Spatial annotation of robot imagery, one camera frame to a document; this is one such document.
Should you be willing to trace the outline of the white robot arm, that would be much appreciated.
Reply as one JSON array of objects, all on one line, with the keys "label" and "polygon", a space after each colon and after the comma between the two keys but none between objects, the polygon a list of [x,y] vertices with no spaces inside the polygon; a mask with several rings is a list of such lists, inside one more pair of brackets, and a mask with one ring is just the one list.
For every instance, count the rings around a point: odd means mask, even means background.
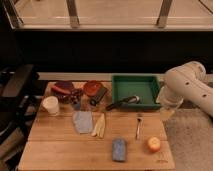
[{"label": "white robot arm", "polygon": [[166,109],[176,109],[186,99],[213,118],[213,88],[204,82],[205,76],[205,67],[197,61],[169,69],[157,101]]}]

